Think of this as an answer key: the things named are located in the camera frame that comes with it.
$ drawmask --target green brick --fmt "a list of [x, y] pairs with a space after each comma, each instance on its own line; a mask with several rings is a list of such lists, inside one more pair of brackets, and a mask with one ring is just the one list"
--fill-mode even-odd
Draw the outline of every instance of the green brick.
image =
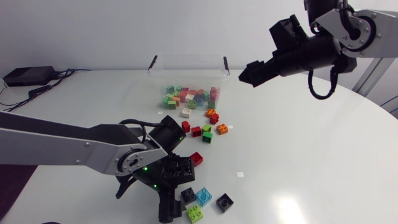
[[167, 93], [173, 94], [174, 93], [174, 86], [168, 86], [166, 88], [166, 90], [167, 90]]
[[212, 137], [213, 137], [213, 134], [205, 132], [205, 133], [203, 133], [201, 140], [204, 142], [207, 142], [207, 143], [211, 143]]
[[169, 109], [177, 109], [177, 102], [175, 100], [169, 100]]
[[216, 109], [216, 102], [215, 101], [209, 101], [207, 103], [207, 109]]
[[210, 99], [210, 94], [206, 91], [203, 92], [203, 96], [205, 97], [205, 101], [209, 101]]
[[192, 223], [195, 223], [203, 218], [203, 213], [201, 212], [198, 205], [195, 205], [194, 207], [188, 209], [187, 214]]
[[197, 101], [196, 100], [190, 100], [188, 102], [188, 108], [195, 109], [196, 107], [197, 107]]
[[174, 97], [174, 95], [173, 95], [173, 94], [167, 94], [166, 97], [167, 97], [169, 100], [171, 100], [171, 99]]
[[163, 97], [162, 106], [163, 106], [164, 109], [168, 109], [169, 108], [169, 99], [167, 97]]
[[201, 133], [205, 133], [205, 132], [211, 132], [211, 125], [210, 124], [205, 124], [204, 127], [201, 129]]

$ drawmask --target clear plastic container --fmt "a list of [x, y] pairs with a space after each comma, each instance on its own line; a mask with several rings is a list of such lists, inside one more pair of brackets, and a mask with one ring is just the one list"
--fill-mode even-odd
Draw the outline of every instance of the clear plastic container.
[[148, 68], [163, 109], [215, 109], [223, 81], [229, 77], [226, 57], [203, 54], [159, 54]]

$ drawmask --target white table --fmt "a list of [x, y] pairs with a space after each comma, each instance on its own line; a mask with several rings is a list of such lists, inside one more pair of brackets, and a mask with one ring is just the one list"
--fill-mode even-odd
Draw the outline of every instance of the white table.
[[[200, 223], [398, 223], [393, 116], [340, 86], [330, 99], [316, 100], [306, 75], [253, 88], [239, 74], [231, 71], [217, 108], [220, 124], [233, 129], [211, 144], [186, 138], [175, 150], [204, 157], [196, 180], [176, 190], [206, 187], [213, 195]], [[329, 90], [328, 82], [313, 82], [318, 92]], [[166, 114], [183, 121], [180, 110], [155, 107], [150, 84], [144, 70], [79, 72], [15, 113], [83, 127], [126, 118], [158, 122]], [[13, 101], [31, 88], [13, 88]], [[192, 126], [206, 121], [203, 111], [189, 119]], [[115, 177], [87, 167], [39, 166], [1, 224], [157, 223], [156, 192], [137, 182], [116, 200], [117, 189]], [[224, 193], [234, 205], [222, 214], [215, 202]], [[174, 223], [190, 221], [184, 212]]]

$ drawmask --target black cable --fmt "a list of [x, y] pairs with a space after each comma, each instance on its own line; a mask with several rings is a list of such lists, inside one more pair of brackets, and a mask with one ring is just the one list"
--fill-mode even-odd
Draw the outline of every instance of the black cable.
[[53, 87], [59, 85], [59, 84], [62, 82], [62, 80], [64, 80], [64, 79], [70, 77], [72, 74], [74, 74], [74, 73], [77, 72], [77, 71], [90, 71], [90, 70], [89, 70], [89, 69], [69, 69], [69, 68], [68, 68], [68, 69], [65, 70], [65, 71], [54, 72], [52, 75], [55, 75], [57, 78], [59, 78], [59, 80], [58, 80], [57, 82], [55, 82], [54, 84], [52, 84], [52, 85], [50, 86], [50, 88], [48, 88], [48, 89], [46, 89], [46, 90], [44, 90], [44, 91], [42, 91], [42, 92], [40, 92], [40, 93], [38, 93], [38, 94], [32, 96], [32, 97], [30, 97], [30, 98], [28, 98], [28, 99], [26, 99], [26, 100], [23, 100], [23, 101], [18, 102], [18, 103], [13, 103], [13, 104], [11, 104], [11, 105], [7, 105], [7, 104], [4, 104], [4, 103], [1, 103], [1, 102], [0, 102], [0, 104], [1, 104], [1, 105], [4, 105], [4, 106], [12, 106], [12, 108], [7, 108], [7, 109], [5, 109], [5, 110], [3, 110], [3, 111], [11, 112], [11, 111], [13, 111], [13, 110], [15, 110], [15, 109], [17, 109], [17, 108], [19, 108], [19, 107], [21, 107], [21, 106], [24, 106], [25, 104], [27, 104], [28, 102], [32, 101], [32, 100], [35, 99], [36, 97], [38, 97], [38, 96], [40, 96], [41, 94], [43, 94], [43, 93], [45, 93], [45, 92], [51, 90]]
[[355, 29], [352, 23], [349, 21], [348, 12], [354, 13], [354, 9], [348, 5], [348, 0], [343, 0], [343, 2], [340, 3], [340, 20], [343, 24], [343, 27], [347, 30], [350, 38], [355, 39]]
[[396, 110], [398, 110], [398, 108], [393, 109], [392, 111], [390, 111], [390, 113], [392, 113], [392, 112], [394, 112], [394, 111], [396, 111]]
[[7, 88], [7, 86], [5, 86], [1, 91], [0, 91], [0, 95], [1, 93]]
[[384, 102], [382, 105], [380, 106], [384, 106], [385, 104], [389, 103], [391, 100], [394, 100], [395, 98], [397, 98], [398, 95], [396, 95], [395, 97], [391, 98], [390, 100], [387, 100], [386, 102]]
[[315, 93], [315, 90], [312, 87], [312, 76], [313, 76], [313, 70], [310, 71], [310, 73], [308, 74], [308, 87], [310, 89], [311, 94], [318, 100], [325, 100], [327, 98], [329, 98], [336, 89], [337, 86], [337, 79], [338, 79], [338, 74], [335, 72], [335, 68], [331, 68], [330, 70], [330, 90], [329, 93], [326, 96], [321, 96], [318, 95], [317, 93]]
[[142, 128], [142, 140], [141, 142], [144, 143], [145, 142], [145, 138], [147, 135], [147, 131], [145, 129], [145, 126], [149, 126], [149, 127], [162, 127], [164, 126], [163, 123], [149, 123], [149, 122], [145, 122], [145, 121], [138, 121], [136, 119], [125, 119], [120, 121], [119, 124], [139, 124]]
[[316, 31], [316, 30], [315, 30], [315, 27], [311, 27], [311, 32], [312, 32], [313, 34], [315, 34], [315, 35], [317, 35], [317, 34], [320, 33], [320, 31]]

